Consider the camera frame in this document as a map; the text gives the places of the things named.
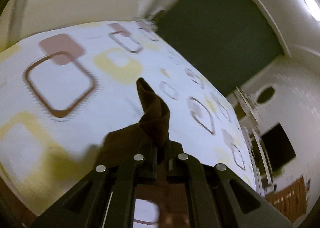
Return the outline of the brown plaid sweater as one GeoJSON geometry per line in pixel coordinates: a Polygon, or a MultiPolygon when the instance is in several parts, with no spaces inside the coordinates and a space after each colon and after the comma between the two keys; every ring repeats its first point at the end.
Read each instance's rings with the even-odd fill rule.
{"type": "Polygon", "coordinates": [[[189,227],[185,186],[166,181],[164,152],[169,143],[170,110],[143,78],[137,79],[136,86],[143,116],[133,125],[108,133],[95,163],[116,167],[136,154],[146,155],[143,149],[154,147],[157,155],[153,169],[157,179],[153,184],[137,186],[136,202],[147,201],[157,206],[158,227],[189,227]]]}

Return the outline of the patterned white bed sheet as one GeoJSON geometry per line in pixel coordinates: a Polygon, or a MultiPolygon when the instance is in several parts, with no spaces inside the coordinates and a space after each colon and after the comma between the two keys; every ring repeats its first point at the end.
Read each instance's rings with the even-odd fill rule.
{"type": "Polygon", "coordinates": [[[1,52],[1,178],[36,215],[85,176],[104,137],[143,114],[136,80],[168,105],[170,138],[255,188],[233,107],[161,37],[137,22],[39,33],[1,52]]]}

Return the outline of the black wall television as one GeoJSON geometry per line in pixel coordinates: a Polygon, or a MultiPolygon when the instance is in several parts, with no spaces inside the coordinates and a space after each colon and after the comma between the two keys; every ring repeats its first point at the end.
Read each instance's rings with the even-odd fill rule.
{"type": "Polygon", "coordinates": [[[261,136],[273,172],[296,158],[296,153],[282,125],[277,123],[261,136]]]}

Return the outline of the dark green curtain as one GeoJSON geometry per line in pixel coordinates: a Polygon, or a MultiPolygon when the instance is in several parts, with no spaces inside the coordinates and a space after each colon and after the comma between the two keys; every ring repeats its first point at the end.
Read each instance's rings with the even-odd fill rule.
{"type": "Polygon", "coordinates": [[[179,0],[157,26],[224,96],[284,53],[252,0],[179,0]]]}

